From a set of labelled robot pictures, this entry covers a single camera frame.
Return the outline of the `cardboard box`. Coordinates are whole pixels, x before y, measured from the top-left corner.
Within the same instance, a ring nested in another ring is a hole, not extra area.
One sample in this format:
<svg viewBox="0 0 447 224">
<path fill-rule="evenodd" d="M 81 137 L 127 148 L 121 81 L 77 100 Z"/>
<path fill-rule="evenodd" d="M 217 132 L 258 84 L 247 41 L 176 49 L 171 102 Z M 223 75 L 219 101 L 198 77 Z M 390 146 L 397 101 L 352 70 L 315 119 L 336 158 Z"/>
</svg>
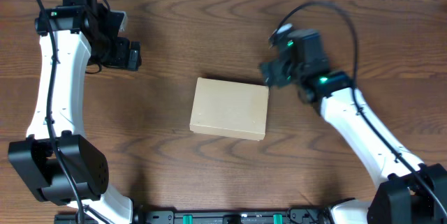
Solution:
<svg viewBox="0 0 447 224">
<path fill-rule="evenodd" d="M 191 112 L 194 133 L 260 141 L 265 137 L 269 89 L 199 77 Z"/>
</svg>

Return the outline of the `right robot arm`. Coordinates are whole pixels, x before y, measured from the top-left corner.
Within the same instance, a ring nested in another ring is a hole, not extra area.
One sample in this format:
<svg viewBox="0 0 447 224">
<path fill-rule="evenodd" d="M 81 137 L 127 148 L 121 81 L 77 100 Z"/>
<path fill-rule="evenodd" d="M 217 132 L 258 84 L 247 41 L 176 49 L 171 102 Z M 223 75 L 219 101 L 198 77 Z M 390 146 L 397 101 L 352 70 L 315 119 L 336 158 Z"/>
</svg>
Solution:
<svg viewBox="0 0 447 224">
<path fill-rule="evenodd" d="M 353 78 L 330 69 L 319 32 L 286 24 L 270 43 L 279 56 L 260 65 L 265 84 L 296 85 L 300 100 L 345 139 L 376 188 L 370 202 L 346 199 L 326 207 L 319 222 L 445 223 L 446 169 L 426 165 L 408 150 L 373 113 Z"/>
</svg>

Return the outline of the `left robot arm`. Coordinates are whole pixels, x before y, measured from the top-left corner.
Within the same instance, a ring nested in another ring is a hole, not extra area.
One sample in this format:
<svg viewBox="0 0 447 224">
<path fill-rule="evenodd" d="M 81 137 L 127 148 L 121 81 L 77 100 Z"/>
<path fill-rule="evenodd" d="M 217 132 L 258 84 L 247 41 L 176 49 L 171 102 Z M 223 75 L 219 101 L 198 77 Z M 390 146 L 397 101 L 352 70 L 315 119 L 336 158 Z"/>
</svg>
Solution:
<svg viewBox="0 0 447 224">
<path fill-rule="evenodd" d="M 136 71 L 140 43 L 119 35 L 124 11 L 106 0 L 62 0 L 35 20 L 42 55 L 36 109 L 23 141 L 8 159 L 40 202 L 76 209 L 75 223 L 140 223 L 133 201 L 109 181 L 106 157 L 91 144 L 83 123 L 87 67 Z"/>
</svg>

